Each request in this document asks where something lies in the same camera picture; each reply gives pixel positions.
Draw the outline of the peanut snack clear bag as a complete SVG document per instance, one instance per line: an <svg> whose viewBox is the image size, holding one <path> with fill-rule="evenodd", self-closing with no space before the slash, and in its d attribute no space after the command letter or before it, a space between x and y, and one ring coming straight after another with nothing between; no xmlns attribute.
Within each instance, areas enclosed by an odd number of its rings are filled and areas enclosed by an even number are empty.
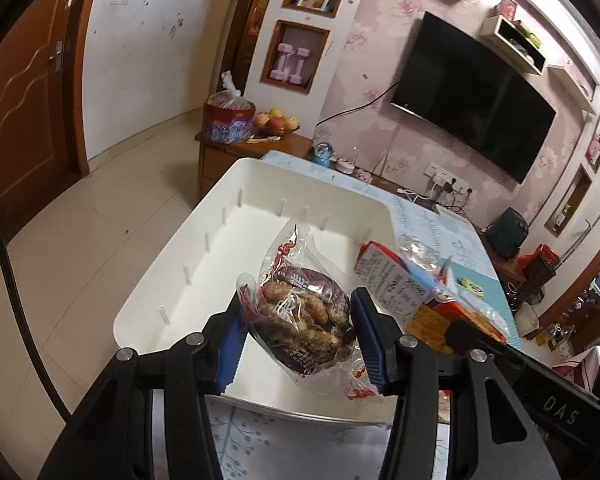
<svg viewBox="0 0 600 480"><path fill-rule="evenodd" d="M249 333L304 393L377 403L351 318L351 289L325 258L311 227L289 220L259 274L238 276Z"/></svg>

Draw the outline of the green pineapple cake pack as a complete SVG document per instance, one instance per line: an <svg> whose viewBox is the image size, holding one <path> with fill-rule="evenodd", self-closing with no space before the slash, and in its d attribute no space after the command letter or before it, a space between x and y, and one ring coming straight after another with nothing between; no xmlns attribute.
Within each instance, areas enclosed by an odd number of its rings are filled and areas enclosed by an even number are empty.
<svg viewBox="0 0 600 480"><path fill-rule="evenodd" d="M472 292L478 297L482 297L484 294L482 287L471 280L468 280L468 278L461 278L458 281L458 284L460 284L460 286L462 286L464 289L468 290L468 292Z"/></svg>

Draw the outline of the blue wafer cookie pack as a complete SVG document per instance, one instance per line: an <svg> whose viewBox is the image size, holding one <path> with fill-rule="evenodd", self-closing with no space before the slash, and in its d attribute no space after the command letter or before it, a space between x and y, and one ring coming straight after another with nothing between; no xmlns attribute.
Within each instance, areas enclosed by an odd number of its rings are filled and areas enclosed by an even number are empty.
<svg viewBox="0 0 600 480"><path fill-rule="evenodd" d="M373 300L404 330L421 306L458 312L458 298L431 274L377 242L363 244L354 273Z"/></svg>

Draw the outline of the white bucket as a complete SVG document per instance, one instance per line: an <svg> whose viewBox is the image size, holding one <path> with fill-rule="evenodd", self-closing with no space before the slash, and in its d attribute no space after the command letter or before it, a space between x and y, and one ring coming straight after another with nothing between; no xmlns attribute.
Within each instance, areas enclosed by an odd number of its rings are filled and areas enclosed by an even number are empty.
<svg viewBox="0 0 600 480"><path fill-rule="evenodd" d="M541 327L540 319L530 304L523 302L514 315L518 335L528 336Z"/></svg>

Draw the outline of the pink small ornament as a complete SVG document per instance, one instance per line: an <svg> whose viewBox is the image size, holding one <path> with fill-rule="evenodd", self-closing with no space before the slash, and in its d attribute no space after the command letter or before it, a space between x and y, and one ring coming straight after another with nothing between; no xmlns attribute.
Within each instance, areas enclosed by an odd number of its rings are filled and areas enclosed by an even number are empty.
<svg viewBox="0 0 600 480"><path fill-rule="evenodd" d="M365 183L373 182L373 175L370 172L360 168L356 168L354 170L353 177Z"/></svg>

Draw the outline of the red bag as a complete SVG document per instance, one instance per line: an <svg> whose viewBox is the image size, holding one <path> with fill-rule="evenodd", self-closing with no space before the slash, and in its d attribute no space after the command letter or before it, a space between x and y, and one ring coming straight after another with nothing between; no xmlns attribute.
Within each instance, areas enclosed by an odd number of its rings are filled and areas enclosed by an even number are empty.
<svg viewBox="0 0 600 480"><path fill-rule="evenodd" d="M546 283L554 278L560 257L547 244L539 244L531 254L519 256L517 263L527 281Z"/></svg>

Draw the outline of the blue snow globe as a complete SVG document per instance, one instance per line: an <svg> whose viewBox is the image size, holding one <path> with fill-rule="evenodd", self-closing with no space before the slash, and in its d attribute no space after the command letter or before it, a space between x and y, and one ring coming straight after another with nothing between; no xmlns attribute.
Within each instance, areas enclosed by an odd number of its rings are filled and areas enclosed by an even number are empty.
<svg viewBox="0 0 600 480"><path fill-rule="evenodd" d="M320 142L314 145L312 162L325 168L329 168L332 164L332 156L334 149L327 142Z"/></svg>

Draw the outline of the red gift box with bag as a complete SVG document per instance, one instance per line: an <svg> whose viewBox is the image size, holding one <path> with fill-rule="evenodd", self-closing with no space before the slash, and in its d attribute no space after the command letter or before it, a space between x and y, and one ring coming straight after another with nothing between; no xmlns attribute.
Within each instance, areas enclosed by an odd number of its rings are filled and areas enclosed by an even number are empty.
<svg viewBox="0 0 600 480"><path fill-rule="evenodd" d="M201 132L206 139L229 144L246 140L256 107L242 96L227 70L221 74L223 90L209 96L202 108Z"/></svg>

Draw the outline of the wooden door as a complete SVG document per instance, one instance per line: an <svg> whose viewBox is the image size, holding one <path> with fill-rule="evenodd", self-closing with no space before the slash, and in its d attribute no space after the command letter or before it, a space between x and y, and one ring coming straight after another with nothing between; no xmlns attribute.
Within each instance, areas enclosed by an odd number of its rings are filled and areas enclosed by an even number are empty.
<svg viewBox="0 0 600 480"><path fill-rule="evenodd" d="M33 0L0 44L0 232L88 174L83 63L93 0Z"/></svg>

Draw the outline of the right pink dumbbell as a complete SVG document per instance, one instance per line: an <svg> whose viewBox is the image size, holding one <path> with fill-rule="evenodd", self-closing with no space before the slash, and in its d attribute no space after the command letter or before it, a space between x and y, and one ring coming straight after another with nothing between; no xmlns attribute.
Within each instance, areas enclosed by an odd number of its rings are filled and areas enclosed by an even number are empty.
<svg viewBox="0 0 600 480"><path fill-rule="evenodd" d="M302 84L302 70L306 60L310 57L311 50L307 48L298 48L294 52L294 58L296 59L296 67L294 71L289 75L288 82L300 86Z"/></svg>

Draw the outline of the pink dumbbell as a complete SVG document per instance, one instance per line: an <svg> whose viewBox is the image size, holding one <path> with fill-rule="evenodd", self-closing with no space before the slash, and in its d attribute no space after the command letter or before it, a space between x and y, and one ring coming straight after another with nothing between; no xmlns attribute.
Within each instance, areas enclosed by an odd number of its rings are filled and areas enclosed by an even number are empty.
<svg viewBox="0 0 600 480"><path fill-rule="evenodd" d="M271 70L270 78L276 81L286 81L289 77L288 62L294 56L294 47L286 42L281 42L277 46L277 60L274 68Z"/></svg>
<svg viewBox="0 0 600 480"><path fill-rule="evenodd" d="M306 60L310 57L311 50L307 48L298 48L294 52L294 58L296 59L296 67L294 71L289 75L288 82L300 86L302 84L302 70Z"/></svg>

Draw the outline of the left pink dumbbell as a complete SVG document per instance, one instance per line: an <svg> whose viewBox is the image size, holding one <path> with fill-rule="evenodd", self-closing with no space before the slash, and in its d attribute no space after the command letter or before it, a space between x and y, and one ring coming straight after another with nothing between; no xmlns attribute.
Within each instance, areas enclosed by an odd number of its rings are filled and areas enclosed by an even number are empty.
<svg viewBox="0 0 600 480"><path fill-rule="evenodd" d="M286 81L289 77L288 62L294 56L294 47L286 42L281 42L277 46L277 60L274 68L271 70L270 78L276 81Z"/></svg>

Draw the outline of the wall power outlet strip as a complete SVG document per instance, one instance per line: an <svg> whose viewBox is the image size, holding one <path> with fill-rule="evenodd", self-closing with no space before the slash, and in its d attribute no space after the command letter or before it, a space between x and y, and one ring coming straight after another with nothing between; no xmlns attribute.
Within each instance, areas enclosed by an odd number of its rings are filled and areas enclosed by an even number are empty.
<svg viewBox="0 0 600 480"><path fill-rule="evenodd" d="M424 171L424 175L434 181L435 184L443 186L445 183L449 183L452 189L460 194L466 195L470 189L470 185L465 180L452 174L451 171L446 170L436 162L430 162Z"/></svg>

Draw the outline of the black wall television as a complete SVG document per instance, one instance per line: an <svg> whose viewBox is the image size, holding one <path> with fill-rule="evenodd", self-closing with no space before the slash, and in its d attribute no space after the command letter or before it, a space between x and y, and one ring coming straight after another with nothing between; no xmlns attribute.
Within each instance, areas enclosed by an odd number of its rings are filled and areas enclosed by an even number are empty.
<svg viewBox="0 0 600 480"><path fill-rule="evenodd" d="M425 13L391 104L467 144L524 182L556 110L484 44Z"/></svg>

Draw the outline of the white wall shelf box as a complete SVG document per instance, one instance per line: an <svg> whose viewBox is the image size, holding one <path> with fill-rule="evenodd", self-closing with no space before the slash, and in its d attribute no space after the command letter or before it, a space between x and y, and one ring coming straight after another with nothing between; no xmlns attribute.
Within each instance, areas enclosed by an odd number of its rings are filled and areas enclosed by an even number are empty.
<svg viewBox="0 0 600 480"><path fill-rule="evenodd" d="M546 57L504 16L487 18L480 28L480 37L518 72L543 75Z"/></svg>

